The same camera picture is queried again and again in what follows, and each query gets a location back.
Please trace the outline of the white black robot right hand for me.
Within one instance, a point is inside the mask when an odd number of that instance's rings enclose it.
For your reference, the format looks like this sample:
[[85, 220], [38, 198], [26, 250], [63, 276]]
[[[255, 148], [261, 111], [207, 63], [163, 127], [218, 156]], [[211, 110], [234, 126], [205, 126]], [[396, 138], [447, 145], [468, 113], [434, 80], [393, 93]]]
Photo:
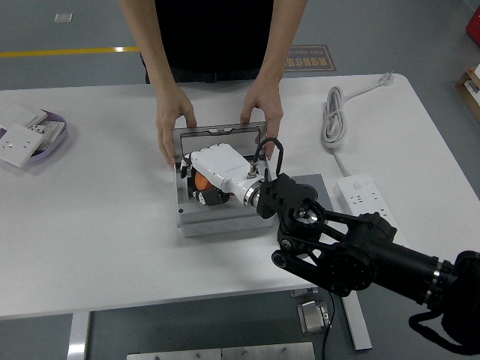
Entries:
[[264, 180], [256, 161], [250, 163], [225, 143], [185, 155], [180, 173], [182, 178], [191, 173], [192, 195], [204, 206], [224, 204], [231, 194], [249, 206]]

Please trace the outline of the person's right hand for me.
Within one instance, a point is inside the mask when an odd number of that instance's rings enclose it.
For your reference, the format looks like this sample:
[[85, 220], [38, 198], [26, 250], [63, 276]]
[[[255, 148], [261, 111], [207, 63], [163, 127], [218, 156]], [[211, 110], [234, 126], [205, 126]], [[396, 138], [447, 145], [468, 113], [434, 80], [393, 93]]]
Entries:
[[181, 117], [188, 128], [197, 126], [194, 107], [188, 96], [175, 83], [155, 85], [154, 90], [157, 97], [155, 124], [158, 148], [169, 168], [173, 170], [176, 164], [173, 129]]

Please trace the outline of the person's left hand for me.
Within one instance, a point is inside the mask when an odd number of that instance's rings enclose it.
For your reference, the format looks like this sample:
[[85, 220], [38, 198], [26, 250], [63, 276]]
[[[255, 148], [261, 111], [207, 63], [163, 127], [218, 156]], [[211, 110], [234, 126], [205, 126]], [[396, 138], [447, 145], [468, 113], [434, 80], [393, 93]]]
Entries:
[[277, 82], [264, 82], [261, 79], [256, 79], [253, 82], [244, 98], [240, 114], [241, 124], [247, 124], [251, 120], [254, 109], [263, 111], [266, 122], [266, 136], [277, 138], [281, 119], [284, 116]]

